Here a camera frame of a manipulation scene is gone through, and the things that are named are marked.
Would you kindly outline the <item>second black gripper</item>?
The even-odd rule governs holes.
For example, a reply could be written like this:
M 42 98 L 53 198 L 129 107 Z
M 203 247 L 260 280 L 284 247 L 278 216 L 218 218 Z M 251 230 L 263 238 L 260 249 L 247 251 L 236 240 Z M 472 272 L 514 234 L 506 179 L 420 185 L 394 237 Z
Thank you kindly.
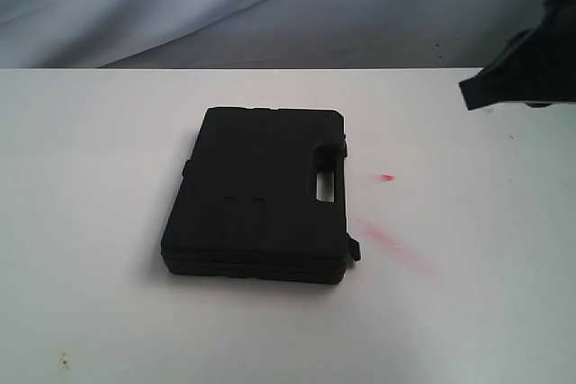
M 575 103 L 575 0 L 548 3 L 545 16 L 490 68 L 461 81 L 468 111 L 496 103 Z

